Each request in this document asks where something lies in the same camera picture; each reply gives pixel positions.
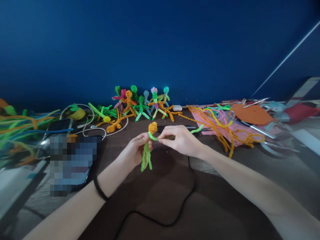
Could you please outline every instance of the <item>pipe cleaner figure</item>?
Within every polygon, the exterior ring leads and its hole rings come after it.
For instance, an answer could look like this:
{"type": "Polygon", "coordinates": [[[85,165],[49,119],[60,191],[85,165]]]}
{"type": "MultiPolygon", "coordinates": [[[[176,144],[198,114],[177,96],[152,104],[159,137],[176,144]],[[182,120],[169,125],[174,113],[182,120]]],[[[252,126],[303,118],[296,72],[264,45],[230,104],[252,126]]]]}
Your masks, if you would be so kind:
{"type": "Polygon", "coordinates": [[[112,117],[116,118],[117,117],[117,111],[115,109],[110,109],[111,107],[112,107],[112,105],[110,105],[108,107],[98,105],[97,109],[98,109],[98,111],[100,111],[100,113],[102,113],[102,114],[104,114],[106,116],[107,115],[111,115],[112,117]]]}
{"type": "MultiPolygon", "coordinates": [[[[144,95],[144,102],[143,102],[143,105],[147,105],[147,103],[150,103],[150,101],[148,100],[148,97],[149,97],[149,91],[148,90],[145,90],[143,92],[143,95],[144,95]]],[[[152,113],[152,110],[150,111],[149,108],[146,108],[149,116],[151,117],[151,113],[152,113]]]]}
{"type": "Polygon", "coordinates": [[[145,106],[143,103],[144,103],[144,96],[141,95],[139,97],[139,105],[133,107],[133,108],[139,108],[140,109],[139,114],[138,114],[138,116],[136,118],[136,122],[139,120],[141,115],[145,116],[148,120],[150,120],[149,116],[143,112],[143,109],[149,109],[149,107],[145,106]]]}
{"type": "Polygon", "coordinates": [[[170,119],[171,119],[172,122],[174,122],[173,115],[182,114],[182,112],[170,112],[169,110],[171,110],[171,109],[173,108],[173,105],[172,105],[171,107],[169,107],[169,108],[165,108],[165,107],[163,106],[163,103],[162,103],[162,102],[158,102],[158,103],[159,103],[159,108],[162,109],[163,111],[165,111],[166,114],[169,114],[170,119]]]}
{"type": "Polygon", "coordinates": [[[132,85],[131,86],[131,92],[132,92],[132,95],[133,95],[133,100],[135,100],[135,101],[139,100],[137,91],[138,91],[138,88],[135,85],[132,85]]]}
{"type": "Polygon", "coordinates": [[[161,110],[159,108],[158,104],[159,103],[164,104],[164,102],[158,102],[158,95],[157,95],[156,91],[153,92],[152,96],[153,96],[153,102],[152,103],[148,103],[148,106],[154,105],[156,107],[156,111],[155,111],[155,113],[154,113],[154,115],[152,117],[152,120],[154,120],[154,118],[156,117],[158,111],[161,112],[163,115],[165,115],[167,117],[168,115],[163,110],[161,110]]]}
{"type": "MultiPolygon", "coordinates": [[[[151,139],[156,139],[153,137],[153,134],[158,130],[157,123],[153,122],[149,124],[149,140],[151,139]]],[[[152,165],[151,165],[151,151],[149,148],[149,140],[146,142],[146,144],[143,146],[143,153],[142,153],[142,162],[141,162],[141,172],[143,172],[148,164],[150,170],[152,170],[152,165]]]]}
{"type": "MultiPolygon", "coordinates": [[[[152,95],[153,95],[154,92],[156,92],[156,93],[158,94],[158,89],[155,88],[155,87],[151,88],[151,93],[152,93],[152,95]]],[[[152,105],[152,106],[151,106],[150,112],[153,111],[154,107],[155,107],[155,105],[152,105]]]]}
{"type": "Polygon", "coordinates": [[[125,114],[127,114],[129,112],[129,110],[132,112],[132,114],[137,117],[138,112],[132,108],[131,104],[136,106],[137,104],[131,100],[132,97],[132,92],[130,90],[126,91],[126,97],[127,99],[124,99],[123,102],[127,103],[127,107],[123,110],[125,112],[125,114]]]}
{"type": "Polygon", "coordinates": [[[130,114],[130,115],[124,116],[124,117],[122,117],[122,118],[119,118],[119,109],[117,108],[117,120],[116,120],[116,121],[113,120],[113,121],[109,122],[110,124],[112,123],[112,125],[107,127],[107,133],[112,133],[112,132],[114,132],[114,130],[116,129],[116,127],[117,127],[118,129],[120,129],[120,128],[121,128],[121,125],[120,125],[119,123],[120,123],[123,119],[128,118],[128,117],[132,117],[132,116],[133,116],[133,114],[130,114]]]}
{"type": "MultiPolygon", "coordinates": [[[[119,88],[118,87],[119,86],[116,86],[116,93],[119,95],[119,88]]],[[[120,111],[123,112],[123,104],[122,103],[126,97],[126,91],[127,91],[126,89],[121,89],[120,96],[112,97],[113,100],[116,100],[116,99],[119,100],[119,102],[116,105],[114,105],[114,109],[116,109],[120,105],[120,111]]]]}
{"type": "Polygon", "coordinates": [[[168,96],[168,92],[169,92],[169,87],[165,87],[163,89],[163,94],[161,94],[160,96],[158,96],[158,100],[162,100],[165,102],[166,106],[169,107],[169,103],[167,103],[167,99],[168,101],[170,101],[170,98],[168,96]]]}
{"type": "Polygon", "coordinates": [[[104,115],[103,113],[99,112],[98,109],[96,109],[95,106],[93,106],[91,103],[88,103],[88,105],[91,107],[91,109],[92,109],[96,114],[98,114],[98,115],[100,115],[100,116],[102,117],[102,121],[103,121],[103,122],[108,123],[108,122],[111,121],[111,118],[110,118],[110,117],[108,117],[108,116],[104,115]]]}

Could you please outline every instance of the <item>wrist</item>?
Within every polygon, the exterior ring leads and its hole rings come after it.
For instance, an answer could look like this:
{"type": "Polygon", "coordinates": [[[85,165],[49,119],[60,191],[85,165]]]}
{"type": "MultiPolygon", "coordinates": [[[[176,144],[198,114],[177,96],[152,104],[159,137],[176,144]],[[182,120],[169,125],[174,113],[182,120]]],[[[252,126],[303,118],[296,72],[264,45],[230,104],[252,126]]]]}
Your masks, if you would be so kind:
{"type": "Polygon", "coordinates": [[[212,156],[214,153],[214,150],[212,148],[210,148],[209,146],[205,145],[205,144],[201,144],[201,147],[199,148],[199,154],[198,157],[199,159],[207,162],[209,160],[209,156],[212,156]]]}

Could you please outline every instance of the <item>orange paper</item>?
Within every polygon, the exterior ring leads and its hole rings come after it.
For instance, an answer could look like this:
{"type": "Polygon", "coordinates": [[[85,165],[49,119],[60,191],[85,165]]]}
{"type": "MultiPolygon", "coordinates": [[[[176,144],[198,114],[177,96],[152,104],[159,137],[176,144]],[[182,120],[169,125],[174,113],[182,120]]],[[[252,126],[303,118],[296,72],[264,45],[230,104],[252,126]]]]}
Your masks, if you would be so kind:
{"type": "Polygon", "coordinates": [[[231,108],[238,118],[242,121],[258,125],[268,125],[270,122],[275,121],[260,105],[252,105],[243,108],[245,105],[234,104],[231,108]]]}

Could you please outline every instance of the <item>blurred phone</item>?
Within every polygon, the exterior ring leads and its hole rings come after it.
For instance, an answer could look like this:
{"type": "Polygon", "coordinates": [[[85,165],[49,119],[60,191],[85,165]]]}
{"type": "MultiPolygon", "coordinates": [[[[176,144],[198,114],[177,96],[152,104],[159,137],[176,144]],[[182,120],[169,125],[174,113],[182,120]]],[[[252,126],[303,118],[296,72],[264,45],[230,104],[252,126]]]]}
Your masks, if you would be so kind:
{"type": "MultiPolygon", "coordinates": [[[[72,128],[73,120],[71,118],[61,119],[55,122],[51,122],[47,128],[47,131],[58,131],[63,129],[72,128]]],[[[62,136],[66,137],[70,134],[70,131],[63,133],[46,133],[41,141],[41,146],[37,152],[36,158],[41,160],[50,157],[50,137],[62,136]]]]}

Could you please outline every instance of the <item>orange pipe cleaner figure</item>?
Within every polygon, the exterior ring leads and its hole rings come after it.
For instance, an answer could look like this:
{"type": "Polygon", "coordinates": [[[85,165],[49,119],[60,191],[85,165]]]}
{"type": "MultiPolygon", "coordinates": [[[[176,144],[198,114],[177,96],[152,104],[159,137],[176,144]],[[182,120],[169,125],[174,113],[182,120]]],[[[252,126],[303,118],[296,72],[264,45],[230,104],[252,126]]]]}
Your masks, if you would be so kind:
{"type": "Polygon", "coordinates": [[[132,92],[130,90],[126,91],[126,97],[127,99],[122,100],[124,103],[127,103],[127,107],[123,110],[124,113],[126,113],[128,111],[128,109],[130,109],[130,111],[132,112],[132,114],[137,117],[137,114],[135,112],[135,110],[131,107],[131,104],[136,106],[137,104],[131,100],[132,97],[132,92]]]}
{"type": "Polygon", "coordinates": [[[174,122],[173,115],[182,114],[182,112],[170,112],[169,110],[173,108],[173,105],[171,107],[169,107],[169,108],[165,108],[164,105],[163,105],[163,102],[158,102],[158,105],[159,105],[160,109],[162,109],[166,114],[168,114],[170,116],[170,119],[171,119],[172,122],[174,122]]]}
{"type": "Polygon", "coordinates": [[[112,124],[111,126],[109,126],[109,127],[107,127],[107,133],[112,133],[112,132],[114,132],[114,130],[116,130],[116,127],[118,128],[118,129],[120,129],[121,128],[121,125],[119,124],[123,119],[125,119],[125,118],[127,118],[127,117],[132,117],[133,116],[133,114],[130,114],[130,115],[127,115],[127,116],[124,116],[124,117],[122,117],[122,118],[119,118],[119,109],[117,108],[117,120],[116,121],[111,121],[111,122],[109,122],[110,124],[112,124]]]}

